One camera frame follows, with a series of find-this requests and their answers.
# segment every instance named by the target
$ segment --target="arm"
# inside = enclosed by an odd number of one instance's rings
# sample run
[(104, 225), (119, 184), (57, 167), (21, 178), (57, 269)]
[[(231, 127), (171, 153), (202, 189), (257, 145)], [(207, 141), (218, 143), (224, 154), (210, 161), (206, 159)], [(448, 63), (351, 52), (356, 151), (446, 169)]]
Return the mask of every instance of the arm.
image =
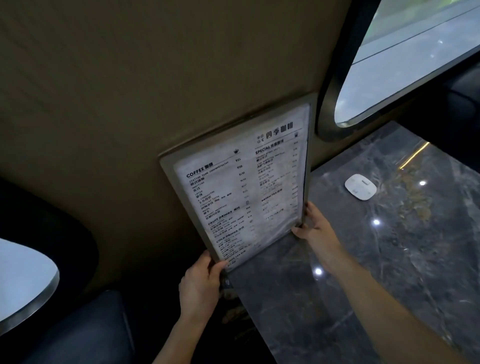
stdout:
[(388, 364), (467, 363), (378, 284), (341, 246), (329, 222), (309, 202), (314, 227), (292, 228), (306, 239), (324, 268), (338, 280), (353, 311), (381, 358)]
[(210, 254), (205, 251), (181, 279), (180, 318), (153, 364), (187, 364), (218, 302), (220, 272), (228, 264), (215, 264), (210, 272)]

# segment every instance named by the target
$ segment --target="menu holder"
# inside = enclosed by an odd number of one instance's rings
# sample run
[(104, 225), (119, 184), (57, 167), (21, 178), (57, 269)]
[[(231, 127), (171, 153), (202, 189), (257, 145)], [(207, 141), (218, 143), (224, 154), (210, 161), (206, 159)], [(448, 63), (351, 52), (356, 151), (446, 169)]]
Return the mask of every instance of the menu holder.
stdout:
[(303, 221), (317, 94), (271, 108), (160, 155), (215, 261), (233, 270)]

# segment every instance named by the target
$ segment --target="white pager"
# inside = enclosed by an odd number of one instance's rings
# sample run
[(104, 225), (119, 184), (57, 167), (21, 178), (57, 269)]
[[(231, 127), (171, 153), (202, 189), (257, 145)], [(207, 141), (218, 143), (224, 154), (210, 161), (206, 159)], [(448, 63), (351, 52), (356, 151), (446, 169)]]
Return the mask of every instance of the white pager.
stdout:
[(347, 179), (345, 187), (352, 195), (362, 201), (368, 200), (377, 192), (377, 187), (361, 174), (354, 174)]

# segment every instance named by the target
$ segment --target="coffee menu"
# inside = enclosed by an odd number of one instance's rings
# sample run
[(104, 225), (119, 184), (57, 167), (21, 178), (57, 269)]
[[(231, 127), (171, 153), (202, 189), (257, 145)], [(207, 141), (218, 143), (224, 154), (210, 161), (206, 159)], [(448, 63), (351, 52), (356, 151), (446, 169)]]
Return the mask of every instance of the coffee menu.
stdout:
[(310, 104), (226, 130), (173, 165), (228, 270), (301, 222)]

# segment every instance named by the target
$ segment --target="gray marble tabletop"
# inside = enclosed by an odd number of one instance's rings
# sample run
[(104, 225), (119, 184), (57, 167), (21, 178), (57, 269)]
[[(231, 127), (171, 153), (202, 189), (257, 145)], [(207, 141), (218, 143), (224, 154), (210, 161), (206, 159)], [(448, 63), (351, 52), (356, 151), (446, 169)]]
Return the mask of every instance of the gray marble tabletop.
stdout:
[[(368, 201), (344, 187), (356, 173), (378, 187)], [(390, 122), (313, 171), (309, 199), (387, 291), (480, 362), (480, 175)], [(381, 363), (336, 280), (292, 234), (229, 279), (279, 364)]]

